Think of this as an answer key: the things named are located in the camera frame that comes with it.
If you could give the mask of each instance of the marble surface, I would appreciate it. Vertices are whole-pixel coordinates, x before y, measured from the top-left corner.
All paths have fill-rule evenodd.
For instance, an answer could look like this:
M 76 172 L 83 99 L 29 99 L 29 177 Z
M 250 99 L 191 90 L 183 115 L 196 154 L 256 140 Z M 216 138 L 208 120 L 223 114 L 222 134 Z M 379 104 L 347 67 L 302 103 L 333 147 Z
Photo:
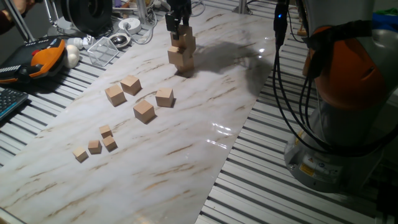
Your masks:
M 168 63 L 165 22 L 134 45 L 10 163 L 0 169 L 0 207 L 27 223 L 194 223 L 266 77 L 272 21 L 206 9 L 190 20 L 195 70 Z M 143 89 L 113 107 L 104 90 L 126 75 Z M 173 88 L 174 108 L 156 106 Z M 143 99 L 157 117 L 143 124 Z M 101 139 L 108 124 L 118 148 L 79 163 L 72 151 Z

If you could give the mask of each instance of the black electronic device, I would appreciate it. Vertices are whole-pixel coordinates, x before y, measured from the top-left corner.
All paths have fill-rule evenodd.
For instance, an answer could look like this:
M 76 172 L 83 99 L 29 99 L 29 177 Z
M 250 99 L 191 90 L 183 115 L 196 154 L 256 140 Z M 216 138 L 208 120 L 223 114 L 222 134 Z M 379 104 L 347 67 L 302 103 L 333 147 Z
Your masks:
M 4 89 L 0 93 L 0 120 L 5 118 L 11 111 L 16 109 L 25 100 L 28 94 L 10 88 Z
M 27 83 L 55 75 L 63 66 L 64 56 L 65 41 L 56 37 L 24 44 L 0 65 L 0 83 Z
M 111 25 L 112 0 L 61 0 L 61 9 L 66 21 L 93 37 Z

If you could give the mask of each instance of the person's hand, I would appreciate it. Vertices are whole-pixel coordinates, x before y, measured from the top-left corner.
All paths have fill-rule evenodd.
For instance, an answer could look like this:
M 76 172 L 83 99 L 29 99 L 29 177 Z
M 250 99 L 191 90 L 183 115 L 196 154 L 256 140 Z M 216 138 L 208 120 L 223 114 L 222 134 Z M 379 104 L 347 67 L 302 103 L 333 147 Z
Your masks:
M 22 15 L 29 9 L 32 9 L 32 7 L 35 4 L 34 0 L 14 0 L 14 4 L 17 7 L 19 13 Z

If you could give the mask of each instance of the metal slotted table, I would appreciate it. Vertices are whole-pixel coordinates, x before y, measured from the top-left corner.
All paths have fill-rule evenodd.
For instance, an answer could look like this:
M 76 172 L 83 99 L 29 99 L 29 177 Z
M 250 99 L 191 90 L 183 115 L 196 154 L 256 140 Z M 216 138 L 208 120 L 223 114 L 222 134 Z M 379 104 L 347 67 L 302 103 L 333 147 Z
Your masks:
M 238 0 L 206 0 L 204 3 L 225 12 L 239 5 Z M 250 8 L 253 16 L 274 18 L 274 2 L 255 2 Z M 157 12 L 157 15 L 160 18 L 164 13 Z M 290 15 L 296 33 L 300 27 L 298 14 L 290 12 Z M 18 108 L 0 128 L 0 167 L 20 152 L 129 47 L 120 51 L 104 68 L 92 65 L 88 54 L 81 52 L 76 68 L 64 68 L 54 77 L 29 85 L 24 91 L 29 93 L 30 101 Z M 292 37 L 288 37 L 280 52 L 282 79 L 296 111 L 304 82 L 302 68 L 306 56 L 307 46 Z M 309 112 L 316 107 L 317 96 L 313 92 Z M 286 115 L 293 120 L 287 111 Z M 354 197 L 316 192 L 295 180 L 286 169 L 283 158 L 284 146 L 291 137 L 292 133 L 276 107 L 269 78 L 196 223 L 394 223 L 393 217 L 376 212 L 375 188 L 367 186 L 360 196 Z

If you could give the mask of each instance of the metal rod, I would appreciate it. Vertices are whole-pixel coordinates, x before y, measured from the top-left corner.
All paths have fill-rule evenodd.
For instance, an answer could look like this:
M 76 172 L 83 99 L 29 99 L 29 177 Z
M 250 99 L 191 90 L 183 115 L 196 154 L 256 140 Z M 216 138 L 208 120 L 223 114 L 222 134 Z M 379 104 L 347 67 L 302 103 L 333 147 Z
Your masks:
M 147 6 L 145 4 L 145 0 L 137 0 L 137 9 L 138 9 L 138 18 L 141 21 L 141 24 L 146 24 L 147 21 Z
M 232 12 L 239 14 L 249 14 L 248 8 L 246 5 L 248 4 L 248 0 L 239 0 L 239 6 L 234 8 Z
M 56 25 L 56 22 L 54 22 L 54 21 L 52 20 L 52 16 L 51 16 L 51 12 L 50 12 L 50 7 L 49 7 L 49 3 L 47 2 L 47 0 L 44 0 L 44 5 L 45 5 L 46 11 L 47 11 L 47 16 L 49 17 L 49 21 L 50 21 L 51 25 L 55 26 L 55 25 Z
M 52 5 L 52 9 L 55 13 L 55 17 L 57 18 L 57 21 L 60 20 L 59 16 L 58 16 L 58 12 L 57 12 L 57 6 L 55 5 L 55 1 L 54 0 L 50 0 L 51 1 L 51 5 Z
M 10 13 L 12 21 L 14 21 L 15 26 L 17 27 L 22 38 L 28 43 L 35 41 L 24 19 L 17 10 L 17 7 L 15 7 L 14 2 L 12 0 L 1 0 L 1 2 L 6 8 L 6 10 Z
M 238 6 L 238 13 L 239 14 L 244 14 L 244 10 L 246 8 L 246 3 L 248 0 L 239 0 L 239 6 Z

